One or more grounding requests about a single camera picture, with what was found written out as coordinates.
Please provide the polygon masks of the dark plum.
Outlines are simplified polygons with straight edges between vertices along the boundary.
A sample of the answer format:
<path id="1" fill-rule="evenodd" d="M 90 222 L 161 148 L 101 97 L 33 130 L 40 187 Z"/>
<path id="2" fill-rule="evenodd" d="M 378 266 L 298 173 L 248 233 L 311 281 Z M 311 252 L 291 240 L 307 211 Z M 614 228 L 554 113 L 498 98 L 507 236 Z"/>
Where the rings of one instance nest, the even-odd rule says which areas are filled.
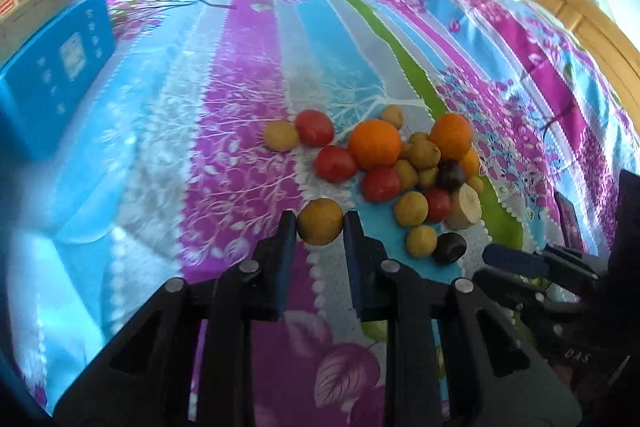
<path id="1" fill-rule="evenodd" d="M 465 238 L 454 232 L 442 233 L 437 237 L 437 243 L 431 257 L 439 265 L 453 265 L 466 253 Z"/>

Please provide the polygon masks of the yellow-brown round fruit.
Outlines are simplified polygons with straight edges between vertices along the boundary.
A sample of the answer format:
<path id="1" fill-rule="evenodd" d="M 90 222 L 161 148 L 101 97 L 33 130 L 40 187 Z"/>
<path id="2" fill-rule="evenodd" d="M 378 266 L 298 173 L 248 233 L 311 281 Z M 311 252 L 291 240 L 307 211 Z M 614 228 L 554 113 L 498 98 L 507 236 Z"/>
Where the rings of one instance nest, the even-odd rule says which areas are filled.
<path id="1" fill-rule="evenodd" d="M 328 198 L 308 202 L 297 216 L 297 233 L 311 246 L 326 246 L 340 235 L 343 228 L 343 210 Z"/>

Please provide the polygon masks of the black smartphone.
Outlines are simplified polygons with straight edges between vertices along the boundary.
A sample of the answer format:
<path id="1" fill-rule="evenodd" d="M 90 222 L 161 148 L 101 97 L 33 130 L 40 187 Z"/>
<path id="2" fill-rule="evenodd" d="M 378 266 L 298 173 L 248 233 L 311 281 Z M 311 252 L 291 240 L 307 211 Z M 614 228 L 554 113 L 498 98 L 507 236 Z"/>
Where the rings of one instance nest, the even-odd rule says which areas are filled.
<path id="1" fill-rule="evenodd" d="M 574 205 L 559 192 L 554 193 L 554 200 L 559 209 L 560 227 L 565 246 L 585 253 L 586 246 L 582 240 Z"/>

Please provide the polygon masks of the floral striped bed sheet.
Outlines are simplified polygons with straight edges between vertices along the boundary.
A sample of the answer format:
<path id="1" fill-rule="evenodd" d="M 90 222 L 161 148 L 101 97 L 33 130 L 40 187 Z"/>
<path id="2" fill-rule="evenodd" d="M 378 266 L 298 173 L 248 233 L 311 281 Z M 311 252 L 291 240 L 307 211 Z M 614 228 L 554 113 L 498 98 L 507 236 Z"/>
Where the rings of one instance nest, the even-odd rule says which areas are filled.
<path id="1" fill-rule="evenodd" d="M 163 281 L 216 277 L 278 214 L 327 197 L 399 259 L 404 232 L 357 180 L 319 178 L 317 150 L 269 150 L 262 130 L 305 109 L 334 143 L 395 105 L 400 137 L 442 115 L 471 124 L 485 191 L 470 252 L 561 238 L 553 196 L 608 257 L 618 175 L 639 137 L 594 57 L 528 0 L 107 0 L 115 49 L 47 160 L 1 154 L 2 291 L 17 378 L 41 413 Z"/>

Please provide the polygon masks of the large orange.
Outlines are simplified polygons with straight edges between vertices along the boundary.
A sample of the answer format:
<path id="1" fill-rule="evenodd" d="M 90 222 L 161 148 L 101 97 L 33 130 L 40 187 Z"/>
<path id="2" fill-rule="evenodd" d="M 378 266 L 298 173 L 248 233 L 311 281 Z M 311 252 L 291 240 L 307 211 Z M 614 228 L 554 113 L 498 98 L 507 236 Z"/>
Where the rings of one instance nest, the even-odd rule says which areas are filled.
<path id="1" fill-rule="evenodd" d="M 369 119 L 352 130 L 347 150 L 360 170 L 376 167 L 393 167 L 401 151 L 399 131 L 389 122 Z"/>

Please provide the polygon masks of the red tomato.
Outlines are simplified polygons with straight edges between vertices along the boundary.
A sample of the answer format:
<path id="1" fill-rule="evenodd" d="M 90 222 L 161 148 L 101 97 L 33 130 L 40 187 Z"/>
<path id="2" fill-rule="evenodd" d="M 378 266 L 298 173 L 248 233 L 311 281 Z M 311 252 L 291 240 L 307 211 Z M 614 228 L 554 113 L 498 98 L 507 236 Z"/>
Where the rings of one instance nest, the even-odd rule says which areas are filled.
<path id="1" fill-rule="evenodd" d="M 315 109 L 305 109 L 294 119 L 294 126 L 299 135 L 299 141 L 312 147 L 329 145 L 334 139 L 334 127 L 331 119 L 325 113 Z"/>

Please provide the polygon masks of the wooden headboard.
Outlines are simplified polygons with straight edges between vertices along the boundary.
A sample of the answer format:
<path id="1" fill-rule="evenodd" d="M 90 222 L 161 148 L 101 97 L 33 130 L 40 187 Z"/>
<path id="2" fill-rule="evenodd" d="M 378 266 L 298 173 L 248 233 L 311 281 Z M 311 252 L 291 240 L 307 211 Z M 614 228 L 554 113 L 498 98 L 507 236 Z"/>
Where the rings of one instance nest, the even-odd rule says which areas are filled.
<path id="1" fill-rule="evenodd" d="M 592 0 L 533 0 L 596 59 L 627 112 L 639 117 L 639 51 Z"/>

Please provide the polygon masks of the blue box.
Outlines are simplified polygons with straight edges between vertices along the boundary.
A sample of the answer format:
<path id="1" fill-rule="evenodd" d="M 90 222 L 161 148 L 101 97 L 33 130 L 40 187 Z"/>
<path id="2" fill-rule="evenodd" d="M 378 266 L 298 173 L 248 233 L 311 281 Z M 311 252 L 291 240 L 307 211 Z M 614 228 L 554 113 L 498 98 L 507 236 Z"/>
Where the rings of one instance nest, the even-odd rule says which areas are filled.
<path id="1" fill-rule="evenodd" d="M 1 154 L 49 159 L 112 56 L 107 0 L 74 0 L 1 67 Z"/>

